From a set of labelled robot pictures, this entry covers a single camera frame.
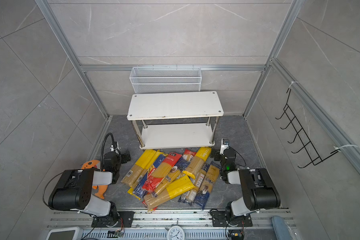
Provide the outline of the yellow Pastatime spaghetti bag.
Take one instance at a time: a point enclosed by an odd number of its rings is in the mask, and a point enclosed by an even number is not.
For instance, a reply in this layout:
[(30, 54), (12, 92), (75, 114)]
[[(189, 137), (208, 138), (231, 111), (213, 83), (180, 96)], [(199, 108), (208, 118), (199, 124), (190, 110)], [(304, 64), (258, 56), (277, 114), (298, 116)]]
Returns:
[(183, 173), (188, 177), (195, 179), (198, 172), (201, 170), (208, 157), (212, 152), (210, 147), (201, 147), (197, 151), (196, 155), (191, 160), (190, 164), (185, 168)]

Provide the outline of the blue Ankara spaghetti bag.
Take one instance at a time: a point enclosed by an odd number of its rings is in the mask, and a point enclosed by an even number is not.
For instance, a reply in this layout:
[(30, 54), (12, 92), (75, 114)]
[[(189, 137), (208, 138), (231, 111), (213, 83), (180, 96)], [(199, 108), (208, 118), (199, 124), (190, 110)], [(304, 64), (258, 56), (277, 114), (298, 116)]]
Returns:
[(190, 161), (187, 161), (183, 158), (180, 158), (175, 166), (170, 170), (170, 172), (164, 177), (162, 182), (157, 186), (157, 188), (151, 193), (152, 197), (157, 197), (166, 187), (169, 186), (174, 180), (178, 178), (183, 170), (185, 170)]

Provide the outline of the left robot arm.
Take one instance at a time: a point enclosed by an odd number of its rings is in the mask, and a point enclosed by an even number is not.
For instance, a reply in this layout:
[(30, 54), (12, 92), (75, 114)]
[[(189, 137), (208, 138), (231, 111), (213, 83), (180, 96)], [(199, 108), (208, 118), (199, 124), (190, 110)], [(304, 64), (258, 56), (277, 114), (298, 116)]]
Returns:
[(101, 198), (101, 189), (117, 183), (121, 165), (131, 160), (130, 152), (106, 153), (103, 161), (89, 161), (87, 169), (65, 170), (51, 192), (46, 205), (51, 210), (79, 212), (94, 218), (92, 227), (114, 227), (122, 217), (113, 202)]

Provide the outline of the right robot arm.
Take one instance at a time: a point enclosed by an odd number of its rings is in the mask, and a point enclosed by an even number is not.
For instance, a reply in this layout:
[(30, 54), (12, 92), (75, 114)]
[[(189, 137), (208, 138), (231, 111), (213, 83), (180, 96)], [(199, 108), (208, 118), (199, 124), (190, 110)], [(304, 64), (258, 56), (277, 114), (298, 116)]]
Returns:
[(214, 161), (220, 162), (221, 179), (230, 185), (241, 186), (242, 197), (229, 202), (225, 208), (226, 221), (247, 217), (260, 210), (269, 210), (281, 206), (280, 195), (267, 169), (238, 169), (236, 155), (232, 147), (212, 150)]

